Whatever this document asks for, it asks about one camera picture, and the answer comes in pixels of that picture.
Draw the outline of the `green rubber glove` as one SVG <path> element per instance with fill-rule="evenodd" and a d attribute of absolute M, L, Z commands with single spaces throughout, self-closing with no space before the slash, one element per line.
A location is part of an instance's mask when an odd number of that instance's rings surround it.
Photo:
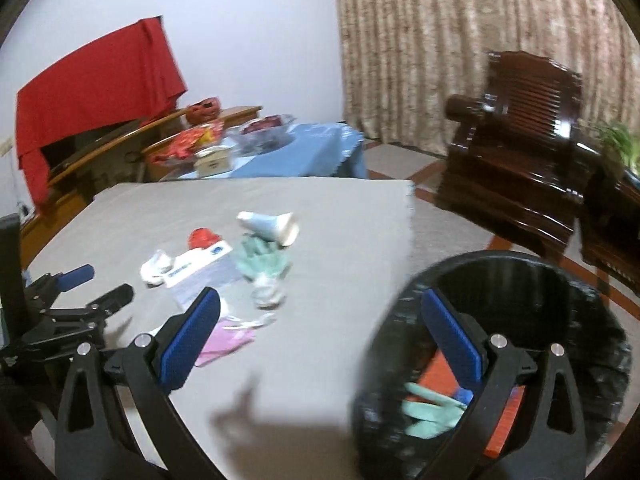
<path fill-rule="evenodd" d="M 290 267 L 286 252 L 276 242 L 246 234 L 233 255 L 239 272 L 252 283 L 256 307 L 276 308 L 285 298 L 282 278 Z"/>
<path fill-rule="evenodd" d="M 457 388 L 453 396 L 445 396 L 414 382 L 405 384 L 412 400 L 401 403 L 401 413 L 410 418 L 405 435 L 431 440 L 456 428 L 473 400 L 471 390 Z"/>

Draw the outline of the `pink face mask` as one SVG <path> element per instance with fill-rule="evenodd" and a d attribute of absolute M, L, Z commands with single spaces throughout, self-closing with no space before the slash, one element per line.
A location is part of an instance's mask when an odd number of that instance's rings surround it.
<path fill-rule="evenodd" d="M 254 320 L 241 320 L 227 316 L 219 321 L 209 335 L 200 355 L 195 361 L 196 367 L 228 356 L 255 340 L 257 331 L 276 320 L 273 313 L 266 313 Z"/>

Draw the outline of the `black trash bin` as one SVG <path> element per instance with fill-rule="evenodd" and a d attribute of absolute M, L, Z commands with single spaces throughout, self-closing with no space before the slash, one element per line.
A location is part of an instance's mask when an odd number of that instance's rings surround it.
<path fill-rule="evenodd" d="M 352 404 L 366 479 L 580 479 L 620 414 L 626 334 L 597 289 L 468 252 L 399 293 Z"/>

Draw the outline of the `white blue carton box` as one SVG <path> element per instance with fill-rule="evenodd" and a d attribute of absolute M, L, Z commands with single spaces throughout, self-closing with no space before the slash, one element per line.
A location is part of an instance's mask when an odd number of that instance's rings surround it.
<path fill-rule="evenodd" d="M 210 264 L 232 253 L 232 247 L 222 240 L 207 248 L 195 248 L 178 255 L 172 262 L 172 267 L 163 274 L 166 287 L 175 287 L 182 281 L 190 278 L 194 273 L 201 271 Z"/>

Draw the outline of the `red plastic bag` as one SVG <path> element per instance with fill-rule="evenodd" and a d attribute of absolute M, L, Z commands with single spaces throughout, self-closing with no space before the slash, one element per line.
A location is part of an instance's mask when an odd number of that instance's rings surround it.
<path fill-rule="evenodd" d="M 206 249 L 221 241 L 221 237 L 207 228 L 198 228 L 191 232 L 188 238 L 190 250 Z"/>

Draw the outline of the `wooden side cabinet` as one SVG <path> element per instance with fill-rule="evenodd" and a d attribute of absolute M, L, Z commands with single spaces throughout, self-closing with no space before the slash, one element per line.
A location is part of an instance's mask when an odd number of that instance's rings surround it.
<path fill-rule="evenodd" d="M 22 267 L 27 268 L 99 192 L 117 183 L 156 182 L 167 176 L 169 169 L 154 165 L 152 158 L 188 126 L 184 114 L 174 110 L 145 125 L 128 122 L 54 168 L 46 212 L 21 227 Z"/>

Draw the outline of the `red snack packets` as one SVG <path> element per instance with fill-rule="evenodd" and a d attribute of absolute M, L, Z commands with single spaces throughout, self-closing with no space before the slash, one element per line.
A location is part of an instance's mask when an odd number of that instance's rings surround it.
<path fill-rule="evenodd" d="M 223 136 L 224 122 L 221 119 L 191 127 L 179 132 L 163 151 L 153 154 L 151 162 L 157 165 L 187 162 L 204 148 L 218 145 Z"/>

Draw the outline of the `beige tissue box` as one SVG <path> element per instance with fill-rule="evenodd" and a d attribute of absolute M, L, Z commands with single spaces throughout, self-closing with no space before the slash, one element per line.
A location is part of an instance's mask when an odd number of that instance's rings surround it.
<path fill-rule="evenodd" d="M 195 154 L 194 170 L 200 179 L 225 174 L 233 169 L 233 148 L 213 145 Z"/>

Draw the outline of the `light blue paper cup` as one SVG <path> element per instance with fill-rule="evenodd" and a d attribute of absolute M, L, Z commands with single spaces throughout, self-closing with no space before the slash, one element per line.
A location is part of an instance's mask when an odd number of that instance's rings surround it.
<path fill-rule="evenodd" d="M 267 242 L 275 242 L 282 247 L 295 243 L 299 236 L 299 225 L 292 212 L 287 214 L 258 214 L 251 211 L 240 211 L 236 215 L 240 226 L 254 233 Z"/>

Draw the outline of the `red cloth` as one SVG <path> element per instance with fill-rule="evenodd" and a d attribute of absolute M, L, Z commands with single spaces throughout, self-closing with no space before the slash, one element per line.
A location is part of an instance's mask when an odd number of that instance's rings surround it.
<path fill-rule="evenodd" d="M 17 92 L 15 146 L 38 211 L 49 200 L 46 146 L 85 131 L 175 108 L 186 92 L 161 18 L 144 18 L 86 44 Z"/>

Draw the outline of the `red basket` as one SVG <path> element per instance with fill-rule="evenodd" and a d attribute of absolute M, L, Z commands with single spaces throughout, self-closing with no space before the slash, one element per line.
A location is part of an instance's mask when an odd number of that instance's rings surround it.
<path fill-rule="evenodd" d="M 220 99 L 214 96 L 188 106 L 184 116 L 186 116 L 186 121 L 190 125 L 197 126 L 206 122 L 213 122 L 219 117 L 220 112 Z"/>

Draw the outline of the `dark wooden side table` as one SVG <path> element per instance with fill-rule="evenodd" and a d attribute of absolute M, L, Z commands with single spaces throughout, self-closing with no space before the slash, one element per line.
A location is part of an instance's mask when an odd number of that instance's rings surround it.
<path fill-rule="evenodd" d="M 582 258 L 639 295 L 639 178 L 600 166 L 579 213 Z"/>

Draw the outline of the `glass fruit bowl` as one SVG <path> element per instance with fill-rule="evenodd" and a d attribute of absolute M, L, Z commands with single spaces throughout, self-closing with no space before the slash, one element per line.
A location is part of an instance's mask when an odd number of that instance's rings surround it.
<path fill-rule="evenodd" d="M 288 129 L 294 120 L 295 117 L 289 114 L 253 119 L 234 134 L 235 142 L 244 155 L 260 155 L 278 150 L 290 142 Z"/>

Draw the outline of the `blue tablecloth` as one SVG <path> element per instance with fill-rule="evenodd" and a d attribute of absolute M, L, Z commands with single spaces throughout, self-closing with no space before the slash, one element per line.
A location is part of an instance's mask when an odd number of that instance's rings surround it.
<path fill-rule="evenodd" d="M 292 125 L 292 142 L 267 154 L 235 157 L 230 171 L 209 179 L 345 177 L 367 179 L 364 137 L 344 122 Z"/>

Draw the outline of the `green potted plant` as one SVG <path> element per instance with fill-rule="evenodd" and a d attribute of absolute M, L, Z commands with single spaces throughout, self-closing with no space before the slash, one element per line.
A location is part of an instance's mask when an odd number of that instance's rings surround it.
<path fill-rule="evenodd" d="M 621 122 L 599 122 L 598 139 L 603 146 L 616 151 L 624 166 L 636 177 L 639 175 L 639 139 Z"/>

